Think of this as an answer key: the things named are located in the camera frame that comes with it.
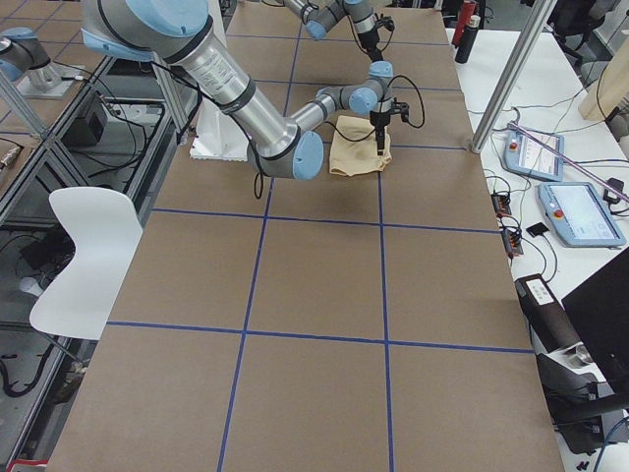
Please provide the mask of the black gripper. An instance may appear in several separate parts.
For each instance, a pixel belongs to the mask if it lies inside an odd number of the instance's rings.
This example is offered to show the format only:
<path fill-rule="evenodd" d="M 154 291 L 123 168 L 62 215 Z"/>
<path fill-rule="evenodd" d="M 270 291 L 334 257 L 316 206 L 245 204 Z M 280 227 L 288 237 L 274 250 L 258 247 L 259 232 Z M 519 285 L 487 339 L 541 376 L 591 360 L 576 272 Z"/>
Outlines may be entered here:
<path fill-rule="evenodd" d="M 372 62 L 383 60 L 382 53 L 378 49 L 379 33 L 377 32 L 377 29 L 370 29 L 364 32 L 358 32 L 357 37 L 361 48 L 365 52 L 367 52 Z"/>
<path fill-rule="evenodd" d="M 372 111 L 370 122 L 375 129 L 376 152 L 382 156 L 385 150 L 385 129 L 390 124 L 390 111 Z"/>

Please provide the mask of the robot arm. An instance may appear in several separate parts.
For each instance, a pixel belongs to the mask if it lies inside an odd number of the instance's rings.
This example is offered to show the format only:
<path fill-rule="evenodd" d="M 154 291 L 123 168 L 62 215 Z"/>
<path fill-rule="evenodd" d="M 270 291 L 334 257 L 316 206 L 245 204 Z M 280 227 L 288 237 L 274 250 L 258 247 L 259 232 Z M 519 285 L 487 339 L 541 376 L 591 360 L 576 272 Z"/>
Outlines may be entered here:
<path fill-rule="evenodd" d="M 279 113 L 217 38 L 205 1 L 85 1 L 82 33 L 85 45 L 103 55 L 142 62 L 158 56 L 183 68 L 249 136 L 248 161 L 259 174 L 311 180 L 323 164 L 315 128 L 342 109 L 366 114 L 379 105 L 389 107 L 392 66 L 377 47 L 376 14 L 369 2 L 316 6 L 289 1 L 286 6 L 314 39 L 349 18 L 372 60 L 362 84 L 323 89 L 289 117 Z"/>
<path fill-rule="evenodd" d="M 306 27 L 314 40 L 324 39 L 343 20 L 348 19 L 360 49 L 373 61 L 382 61 L 379 32 L 384 17 L 379 18 L 368 1 L 329 1 L 318 6 L 313 1 L 277 1 L 288 8 Z"/>

